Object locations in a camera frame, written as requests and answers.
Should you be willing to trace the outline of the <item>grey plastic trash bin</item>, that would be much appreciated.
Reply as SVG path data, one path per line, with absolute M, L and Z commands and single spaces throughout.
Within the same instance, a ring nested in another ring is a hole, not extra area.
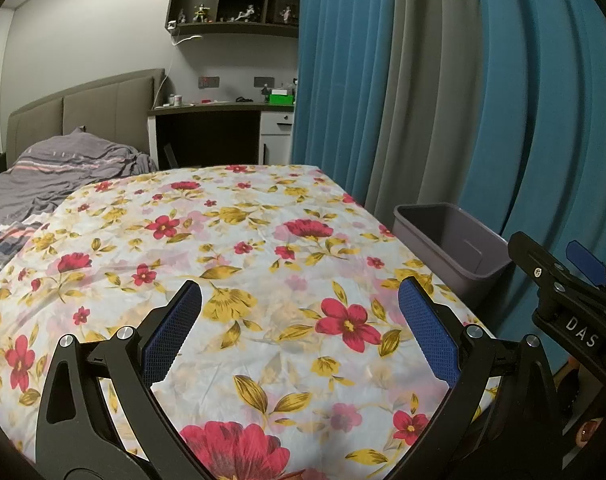
M 393 234 L 474 310 L 500 305 L 515 265 L 508 243 L 449 203 L 399 205 Z

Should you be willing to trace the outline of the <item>grey striped duvet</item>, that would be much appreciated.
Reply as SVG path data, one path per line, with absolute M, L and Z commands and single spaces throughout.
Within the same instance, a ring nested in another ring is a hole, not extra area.
M 0 174 L 0 271 L 78 188 L 155 170 L 150 155 L 80 129 L 26 148 Z

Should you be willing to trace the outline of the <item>dark desk with drawers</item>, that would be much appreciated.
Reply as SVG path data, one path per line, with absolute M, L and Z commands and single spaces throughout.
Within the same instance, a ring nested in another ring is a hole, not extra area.
M 164 169 L 286 165 L 294 107 L 257 102 L 158 107 L 148 113 L 150 155 Z

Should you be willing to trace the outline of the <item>grey upholstered headboard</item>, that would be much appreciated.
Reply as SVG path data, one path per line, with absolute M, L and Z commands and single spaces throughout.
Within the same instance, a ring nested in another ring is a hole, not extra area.
M 30 102 L 9 115 L 7 163 L 26 148 L 81 128 L 148 154 L 148 113 L 161 96 L 165 70 L 136 70 L 97 79 Z

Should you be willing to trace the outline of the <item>green box on desk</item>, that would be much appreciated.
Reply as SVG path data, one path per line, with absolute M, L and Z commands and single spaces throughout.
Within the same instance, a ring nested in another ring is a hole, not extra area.
M 287 89 L 271 89 L 268 103 L 271 105 L 291 106 L 294 104 L 294 94 Z

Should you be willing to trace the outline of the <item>teal and grey curtain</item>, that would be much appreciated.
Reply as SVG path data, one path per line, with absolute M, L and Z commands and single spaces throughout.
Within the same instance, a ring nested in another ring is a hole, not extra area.
M 292 158 L 606 262 L 606 0 L 301 0 Z

